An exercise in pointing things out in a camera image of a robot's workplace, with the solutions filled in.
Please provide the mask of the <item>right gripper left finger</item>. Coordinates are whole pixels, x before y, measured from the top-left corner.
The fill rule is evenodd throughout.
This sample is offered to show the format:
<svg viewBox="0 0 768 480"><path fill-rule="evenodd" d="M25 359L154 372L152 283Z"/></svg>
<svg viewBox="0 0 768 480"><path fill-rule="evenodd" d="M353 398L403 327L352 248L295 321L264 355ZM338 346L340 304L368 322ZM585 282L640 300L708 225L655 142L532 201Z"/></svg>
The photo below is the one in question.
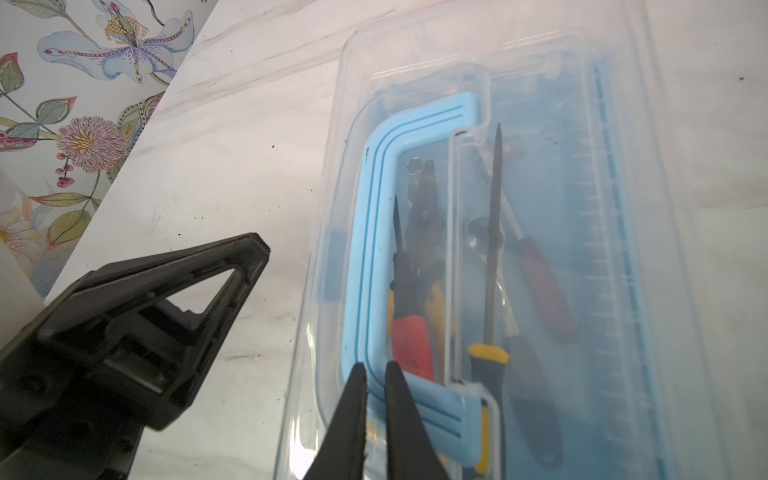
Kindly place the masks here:
<svg viewBox="0 0 768 480"><path fill-rule="evenodd" d="M367 373L362 363L356 363L304 480L362 479L366 422Z"/></svg>

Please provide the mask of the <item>blue plastic tool box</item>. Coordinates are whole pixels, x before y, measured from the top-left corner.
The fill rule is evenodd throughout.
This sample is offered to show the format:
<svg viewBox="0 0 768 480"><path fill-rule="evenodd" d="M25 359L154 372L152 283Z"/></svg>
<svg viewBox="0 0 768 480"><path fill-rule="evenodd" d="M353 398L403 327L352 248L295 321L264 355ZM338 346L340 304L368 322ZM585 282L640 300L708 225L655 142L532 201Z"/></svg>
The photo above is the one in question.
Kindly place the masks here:
<svg viewBox="0 0 768 480"><path fill-rule="evenodd" d="M642 1L452 1L355 32L342 50L316 244L274 475L303 478L352 367L367 373L363 477L387 475L384 375L394 201L432 160L443 222L447 334L435 382L403 371L453 479L501 479L498 407L473 379L488 217L481 147L503 136L502 193L580 334L556 344L504 230L502 271L544 369L564 460L533 459L504 404L504 479L734 479L740 458L706 351L702 283L670 178Z"/></svg>

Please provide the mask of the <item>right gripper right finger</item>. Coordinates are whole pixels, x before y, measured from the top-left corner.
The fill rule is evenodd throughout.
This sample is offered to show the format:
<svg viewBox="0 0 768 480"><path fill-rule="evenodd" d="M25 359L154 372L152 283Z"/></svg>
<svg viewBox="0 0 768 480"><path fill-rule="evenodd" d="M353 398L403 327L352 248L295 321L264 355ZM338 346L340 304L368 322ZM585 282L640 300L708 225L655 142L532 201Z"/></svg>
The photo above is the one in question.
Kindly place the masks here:
<svg viewBox="0 0 768 480"><path fill-rule="evenodd" d="M385 424L388 479L448 479L416 408L400 365L387 364Z"/></svg>

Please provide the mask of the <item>green handled ratchet wrench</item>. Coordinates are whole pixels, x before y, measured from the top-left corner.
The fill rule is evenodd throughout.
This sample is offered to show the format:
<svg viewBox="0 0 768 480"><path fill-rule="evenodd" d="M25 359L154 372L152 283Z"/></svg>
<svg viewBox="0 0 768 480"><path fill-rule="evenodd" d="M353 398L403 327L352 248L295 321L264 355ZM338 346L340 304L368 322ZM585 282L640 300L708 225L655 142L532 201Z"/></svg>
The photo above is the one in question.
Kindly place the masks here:
<svg viewBox="0 0 768 480"><path fill-rule="evenodd" d="M494 344L503 347L504 321L496 291ZM503 381L503 407L508 403L522 439L536 463L547 470L560 468L564 460L562 428L554 407L544 369L527 337L505 350L509 354Z"/></svg>

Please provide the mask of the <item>yellow handled pliers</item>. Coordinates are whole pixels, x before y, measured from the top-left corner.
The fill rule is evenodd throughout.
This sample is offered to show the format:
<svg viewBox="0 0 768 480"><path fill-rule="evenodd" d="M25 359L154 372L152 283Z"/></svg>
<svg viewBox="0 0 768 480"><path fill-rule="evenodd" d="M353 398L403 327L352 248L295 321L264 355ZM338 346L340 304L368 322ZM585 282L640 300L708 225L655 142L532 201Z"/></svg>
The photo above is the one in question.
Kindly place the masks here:
<svg viewBox="0 0 768 480"><path fill-rule="evenodd" d="M439 363L444 359L441 352L446 339L444 272L445 261L439 257L443 222L440 217L437 198L437 179L435 164L427 160L421 171L408 185L410 210L408 222L402 226L403 243L410 257L411 266L418 277L419 297L423 301L423 313L426 319L432 347L434 368L437 378ZM392 293L389 290L386 316L386 332L392 321Z"/></svg>

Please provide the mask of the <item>red handled screwdriver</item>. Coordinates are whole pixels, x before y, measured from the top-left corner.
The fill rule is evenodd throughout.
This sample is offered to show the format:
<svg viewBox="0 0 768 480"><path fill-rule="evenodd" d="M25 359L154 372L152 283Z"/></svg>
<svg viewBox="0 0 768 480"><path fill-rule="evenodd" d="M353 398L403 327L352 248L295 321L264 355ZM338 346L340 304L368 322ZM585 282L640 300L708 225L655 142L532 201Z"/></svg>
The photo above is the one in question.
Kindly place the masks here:
<svg viewBox="0 0 768 480"><path fill-rule="evenodd" d="M435 382L434 359L423 301L419 297L418 277L404 248L398 200L394 201L393 229L394 278L390 284L393 308L389 326L392 358L404 372Z"/></svg>

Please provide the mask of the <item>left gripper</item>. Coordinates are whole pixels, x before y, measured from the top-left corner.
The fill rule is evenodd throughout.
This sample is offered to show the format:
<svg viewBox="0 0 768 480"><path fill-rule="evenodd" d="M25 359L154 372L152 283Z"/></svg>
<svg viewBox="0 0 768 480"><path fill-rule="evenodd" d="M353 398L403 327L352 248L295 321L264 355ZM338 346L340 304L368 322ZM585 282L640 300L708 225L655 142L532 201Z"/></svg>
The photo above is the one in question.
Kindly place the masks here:
<svg viewBox="0 0 768 480"><path fill-rule="evenodd" d="M246 233L107 264L1 352L1 477L127 479L193 403L270 257Z"/></svg>

